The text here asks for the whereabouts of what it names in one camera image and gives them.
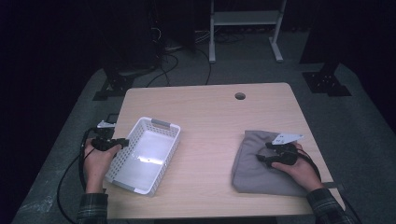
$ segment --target right hand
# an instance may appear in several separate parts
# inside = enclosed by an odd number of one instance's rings
[[[300,144],[294,143],[298,149],[303,149]],[[315,189],[323,189],[324,186],[320,182],[314,168],[302,158],[298,158],[293,165],[286,165],[280,162],[273,162],[271,164],[274,168],[289,174],[300,186],[305,188],[308,192]]]

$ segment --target plaid sleeve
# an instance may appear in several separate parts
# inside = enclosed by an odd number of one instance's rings
[[[107,194],[92,193],[81,197],[77,221],[79,224],[107,223]]]
[[[316,189],[306,196],[319,223],[355,223],[328,189]]]

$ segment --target wooden table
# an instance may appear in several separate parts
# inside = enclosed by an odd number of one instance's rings
[[[240,92],[246,99],[237,100]],[[181,127],[180,143],[154,197],[105,182],[108,218],[250,217],[310,214],[305,198],[238,193],[231,170],[245,130],[301,133],[299,141],[332,182],[304,115],[286,83],[128,90],[114,137],[141,117]],[[332,194],[341,205],[337,189]]]

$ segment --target left hand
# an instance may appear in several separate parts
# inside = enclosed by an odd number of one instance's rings
[[[87,174],[86,193],[103,193],[103,180],[110,168],[114,155],[120,151],[121,145],[116,145],[107,151],[94,149],[91,145],[92,139],[85,144],[84,168]]]

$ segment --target gray cloth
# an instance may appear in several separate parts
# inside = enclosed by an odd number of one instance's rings
[[[288,174],[269,168],[256,158],[258,153],[263,156],[276,155],[265,143],[272,142],[277,135],[265,131],[245,131],[232,170],[233,186],[238,192],[306,196],[306,190]]]

